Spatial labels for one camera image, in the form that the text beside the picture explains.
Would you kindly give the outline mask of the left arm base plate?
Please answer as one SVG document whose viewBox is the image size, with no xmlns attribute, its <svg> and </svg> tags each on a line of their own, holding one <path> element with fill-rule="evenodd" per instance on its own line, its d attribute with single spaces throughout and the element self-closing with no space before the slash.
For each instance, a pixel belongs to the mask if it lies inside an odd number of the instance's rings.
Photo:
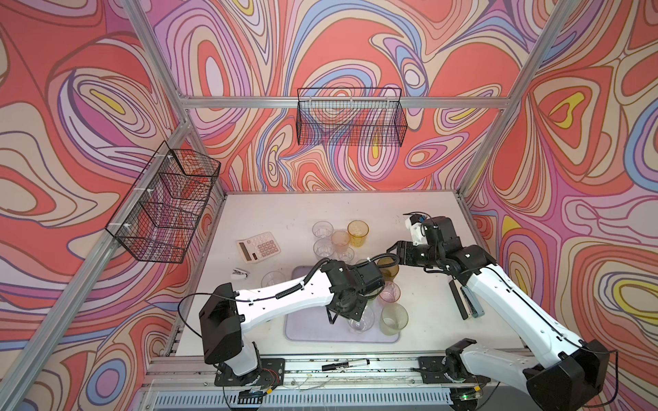
<svg viewBox="0 0 658 411">
<path fill-rule="evenodd" d="M 217 387 L 258 386 L 263 389 L 274 389 L 284 383 L 284 358 L 265 358 L 260 361 L 260 365 L 254 371 L 243 376 L 237 376 L 226 364 L 221 364 L 216 368 L 214 385 Z"/>
</svg>

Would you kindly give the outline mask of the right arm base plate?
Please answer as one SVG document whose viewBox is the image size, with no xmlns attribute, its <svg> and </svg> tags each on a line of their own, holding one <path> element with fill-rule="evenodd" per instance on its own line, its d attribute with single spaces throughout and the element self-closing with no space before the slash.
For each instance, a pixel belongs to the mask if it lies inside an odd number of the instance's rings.
<svg viewBox="0 0 658 411">
<path fill-rule="evenodd" d="M 487 385 L 491 379 L 468 372 L 459 359 L 452 356 L 421 356 L 418 373 L 423 383 L 429 384 L 476 384 Z"/>
</svg>

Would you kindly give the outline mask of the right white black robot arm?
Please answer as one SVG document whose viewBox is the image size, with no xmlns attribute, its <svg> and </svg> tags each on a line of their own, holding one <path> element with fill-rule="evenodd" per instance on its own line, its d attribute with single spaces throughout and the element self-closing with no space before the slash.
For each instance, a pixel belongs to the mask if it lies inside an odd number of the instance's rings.
<svg viewBox="0 0 658 411">
<path fill-rule="evenodd" d="M 464 338 L 446 349 L 443 373 L 454 381 L 483 376 L 527 394 L 542 410 L 578 410 L 603 391 L 610 350 L 584 341 L 522 291 L 478 245 L 463 246 L 452 219 L 406 213 L 409 241 L 390 248 L 399 265 L 442 273 L 485 301 L 531 351 L 517 356 Z"/>
</svg>

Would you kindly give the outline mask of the dark olive textured cup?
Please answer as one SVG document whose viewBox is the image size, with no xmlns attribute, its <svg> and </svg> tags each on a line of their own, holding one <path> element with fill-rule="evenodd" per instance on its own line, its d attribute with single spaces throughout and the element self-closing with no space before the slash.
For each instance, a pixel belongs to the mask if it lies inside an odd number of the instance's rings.
<svg viewBox="0 0 658 411">
<path fill-rule="evenodd" d="M 376 262 L 385 281 L 393 281 L 399 274 L 399 265 L 392 257 L 384 257 Z"/>
</svg>

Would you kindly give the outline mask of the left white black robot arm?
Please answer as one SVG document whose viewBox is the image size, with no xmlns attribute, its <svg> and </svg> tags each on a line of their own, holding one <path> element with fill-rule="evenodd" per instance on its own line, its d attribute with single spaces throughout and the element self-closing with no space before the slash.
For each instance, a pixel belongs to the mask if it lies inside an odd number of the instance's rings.
<svg viewBox="0 0 658 411">
<path fill-rule="evenodd" d="M 199 312 L 204 362 L 227 366 L 243 377 L 261 369 L 259 349 L 245 334 L 255 327 L 292 313 L 323 308 L 327 322 L 359 321 L 368 297 L 383 289 L 385 280 L 373 261 L 349 265 L 319 260 L 303 277 L 260 289 L 233 289 L 221 284 L 208 295 Z"/>
</svg>

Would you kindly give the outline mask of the pink transparent cup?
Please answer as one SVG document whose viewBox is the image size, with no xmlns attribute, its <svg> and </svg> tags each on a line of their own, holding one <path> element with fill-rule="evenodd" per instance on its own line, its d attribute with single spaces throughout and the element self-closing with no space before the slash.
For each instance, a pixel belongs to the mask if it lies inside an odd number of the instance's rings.
<svg viewBox="0 0 658 411">
<path fill-rule="evenodd" d="M 378 298 L 385 304 L 392 304 L 399 301 L 401 297 L 401 289 L 393 281 L 385 282 L 385 286 L 380 291 Z"/>
</svg>

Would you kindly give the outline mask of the pale green frosted large cup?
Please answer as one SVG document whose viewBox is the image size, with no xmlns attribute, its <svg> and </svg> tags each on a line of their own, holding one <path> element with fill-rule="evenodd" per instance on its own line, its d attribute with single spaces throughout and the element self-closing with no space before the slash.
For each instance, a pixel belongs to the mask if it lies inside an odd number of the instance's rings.
<svg viewBox="0 0 658 411">
<path fill-rule="evenodd" d="M 380 315 L 380 331 L 387 336 L 399 334 L 409 324 L 409 313 L 399 303 L 385 305 Z"/>
</svg>

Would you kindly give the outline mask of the small clear cup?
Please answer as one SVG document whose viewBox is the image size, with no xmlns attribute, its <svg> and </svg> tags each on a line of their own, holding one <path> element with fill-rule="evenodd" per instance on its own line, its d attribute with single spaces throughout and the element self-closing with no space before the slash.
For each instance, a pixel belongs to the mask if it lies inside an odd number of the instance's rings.
<svg viewBox="0 0 658 411">
<path fill-rule="evenodd" d="M 354 258 L 355 258 L 355 251 L 351 247 L 348 247 L 345 250 L 337 253 L 337 259 L 347 264 L 353 262 Z"/>
</svg>

